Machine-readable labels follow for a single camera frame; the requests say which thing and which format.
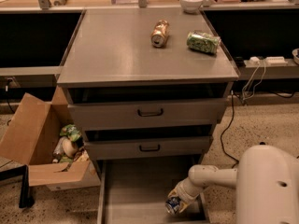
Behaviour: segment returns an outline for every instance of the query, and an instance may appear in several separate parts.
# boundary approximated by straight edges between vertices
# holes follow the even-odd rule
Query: bowl
[[[179,0],[181,7],[187,13],[195,13],[204,0]]]
[[[299,64],[299,49],[295,49],[292,51],[293,60]]]

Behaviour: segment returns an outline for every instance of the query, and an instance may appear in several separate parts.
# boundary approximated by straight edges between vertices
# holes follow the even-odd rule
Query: gray countertop
[[[157,21],[167,20],[169,39],[164,48],[151,45]],[[212,33],[200,13],[180,7],[88,9],[65,61],[58,84],[96,87],[173,82],[227,82],[238,74],[221,47],[216,55],[190,50],[193,30]]]

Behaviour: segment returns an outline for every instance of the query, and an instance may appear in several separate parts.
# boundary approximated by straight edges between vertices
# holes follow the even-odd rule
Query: power strip
[[[283,56],[267,57],[264,61],[269,66],[285,66],[288,64],[288,62],[286,60],[284,60]]]

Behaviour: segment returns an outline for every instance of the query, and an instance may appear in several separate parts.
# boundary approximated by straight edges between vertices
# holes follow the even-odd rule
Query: gold can
[[[150,36],[152,46],[160,48],[164,46],[168,38],[169,23],[166,20],[160,20],[154,27],[154,30]]]

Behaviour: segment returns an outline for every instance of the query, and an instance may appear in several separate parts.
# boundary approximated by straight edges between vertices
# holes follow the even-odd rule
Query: white cable
[[[260,84],[262,83],[262,81],[263,81],[263,77],[264,77],[264,74],[265,74],[265,72],[266,72],[266,63],[265,63],[264,60],[263,60],[263,74],[262,74],[262,77],[261,77],[260,81],[259,81],[257,84],[254,85],[253,90],[252,90],[252,95],[249,96],[249,97],[245,97],[245,87],[248,86],[250,83],[252,84],[252,82],[253,82],[253,77],[254,77],[256,71],[260,68],[260,66],[261,66],[261,61],[259,61],[259,65],[258,65],[258,67],[257,67],[257,68],[255,69],[255,71],[252,73],[252,76],[251,76],[251,78],[249,79],[248,83],[247,83],[247,84],[243,87],[243,89],[242,89],[242,100],[243,100],[243,101],[252,98],[252,97],[254,96],[254,94],[255,94],[255,88],[256,88],[258,85],[260,85]]]

